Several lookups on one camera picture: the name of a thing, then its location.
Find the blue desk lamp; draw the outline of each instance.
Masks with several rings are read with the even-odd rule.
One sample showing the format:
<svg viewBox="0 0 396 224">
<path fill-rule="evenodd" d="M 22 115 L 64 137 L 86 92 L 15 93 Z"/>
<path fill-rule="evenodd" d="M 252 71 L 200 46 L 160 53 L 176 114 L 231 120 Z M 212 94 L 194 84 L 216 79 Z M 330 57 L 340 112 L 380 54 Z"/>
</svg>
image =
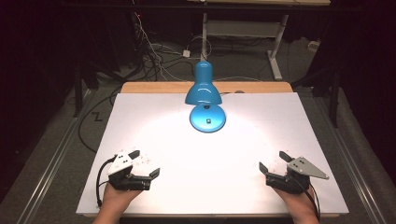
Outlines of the blue desk lamp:
<svg viewBox="0 0 396 224">
<path fill-rule="evenodd" d="M 201 61 L 195 65 L 195 83 L 187 93 L 185 103 L 196 105 L 190 113 L 192 127 L 203 133 L 213 133 L 225 124 L 224 110 L 218 89 L 212 83 L 212 64 Z"/>
</svg>

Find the human hand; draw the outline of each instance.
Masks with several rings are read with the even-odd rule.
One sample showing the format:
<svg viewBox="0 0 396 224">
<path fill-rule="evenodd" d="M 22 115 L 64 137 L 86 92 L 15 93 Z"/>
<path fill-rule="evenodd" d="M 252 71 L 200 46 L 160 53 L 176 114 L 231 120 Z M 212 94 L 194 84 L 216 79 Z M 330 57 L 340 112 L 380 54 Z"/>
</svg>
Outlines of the human hand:
<svg viewBox="0 0 396 224">
<path fill-rule="evenodd" d="M 107 183 L 102 207 L 93 223 L 117 223 L 131 201 L 142 191 L 143 190 L 116 190 L 113 186 Z"/>
<path fill-rule="evenodd" d="M 274 189 L 274 191 L 285 202 L 295 224 L 318 224 L 315 207 L 304 193 L 289 194 L 280 189 Z M 313 199 L 315 198 L 311 187 L 309 187 L 308 193 Z"/>
</svg>

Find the white table surface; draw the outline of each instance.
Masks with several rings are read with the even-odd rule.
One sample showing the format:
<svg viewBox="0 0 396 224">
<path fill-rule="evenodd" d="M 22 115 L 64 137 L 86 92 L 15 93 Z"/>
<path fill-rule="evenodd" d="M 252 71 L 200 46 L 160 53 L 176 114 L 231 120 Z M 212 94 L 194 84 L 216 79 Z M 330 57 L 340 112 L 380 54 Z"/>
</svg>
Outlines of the white table surface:
<svg viewBox="0 0 396 224">
<path fill-rule="evenodd" d="M 311 177 L 323 216 L 348 213 L 329 164 L 297 93 L 230 93 L 222 96 L 227 121 L 216 133 L 193 129 L 185 93 L 121 93 L 117 96 L 77 213 L 99 209 L 95 181 L 99 167 L 121 150 L 140 150 L 135 175 L 160 167 L 159 177 L 132 201 L 132 217 L 281 217 L 288 211 L 259 171 L 283 175 L 283 150 L 303 156 L 330 179 Z M 108 180 L 106 171 L 101 182 Z M 104 186 L 100 188 L 103 198 Z"/>
</svg>

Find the table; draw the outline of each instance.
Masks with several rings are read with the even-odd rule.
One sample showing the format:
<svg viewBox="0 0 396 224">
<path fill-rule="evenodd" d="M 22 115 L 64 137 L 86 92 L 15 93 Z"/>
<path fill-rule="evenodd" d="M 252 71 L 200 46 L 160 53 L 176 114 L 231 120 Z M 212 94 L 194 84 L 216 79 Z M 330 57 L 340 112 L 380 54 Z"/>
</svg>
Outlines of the table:
<svg viewBox="0 0 396 224">
<path fill-rule="evenodd" d="M 200 133 L 188 120 L 192 105 L 184 104 L 191 82 L 125 83 L 77 213 L 89 217 L 98 213 L 94 187 L 97 171 L 122 149 L 141 150 L 141 156 L 134 160 L 135 175 L 147 175 L 161 167 L 150 191 L 131 203 L 126 217 L 287 216 L 283 201 L 265 186 L 258 167 L 261 161 L 270 172 L 283 175 L 286 163 L 277 156 L 279 150 L 293 157 L 305 156 L 330 177 L 312 178 L 323 217 L 348 212 L 300 99 L 289 84 L 214 84 L 220 92 L 245 93 L 223 94 L 225 126 L 216 133 Z"/>
<path fill-rule="evenodd" d="M 209 3 L 236 3 L 251 5 L 282 5 L 282 6 L 328 6 L 330 0 L 206 0 Z M 233 36 L 253 36 L 253 37 L 274 37 L 275 44 L 272 50 L 267 51 L 267 56 L 275 80 L 282 80 L 279 66 L 276 61 L 277 50 L 282 40 L 282 35 L 286 28 L 289 15 L 283 15 L 280 22 L 262 22 L 262 21 L 211 21 L 207 19 L 207 13 L 203 18 L 203 42 L 201 61 L 207 59 L 206 38 L 208 35 L 233 35 Z"/>
</svg>

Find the table leg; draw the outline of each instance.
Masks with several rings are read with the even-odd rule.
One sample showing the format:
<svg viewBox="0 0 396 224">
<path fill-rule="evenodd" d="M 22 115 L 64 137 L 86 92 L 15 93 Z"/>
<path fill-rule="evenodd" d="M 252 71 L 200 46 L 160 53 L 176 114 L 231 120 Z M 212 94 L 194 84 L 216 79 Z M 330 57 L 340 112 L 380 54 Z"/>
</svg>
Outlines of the table leg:
<svg viewBox="0 0 396 224">
<path fill-rule="evenodd" d="M 277 53 L 277 49 L 279 48 L 280 41 L 282 40 L 283 32 L 285 32 L 286 22 L 288 21 L 288 17 L 289 17 L 289 15 L 283 15 L 282 21 L 279 24 L 279 27 L 276 32 L 274 48 L 273 48 L 273 50 L 268 50 L 268 52 L 267 52 L 268 60 L 270 61 L 271 68 L 272 68 L 273 74 L 274 74 L 274 78 L 275 78 L 275 80 L 278 80 L 278 81 L 282 80 L 282 76 L 279 71 L 279 66 L 277 65 L 277 62 L 276 62 L 276 53 Z"/>
</svg>

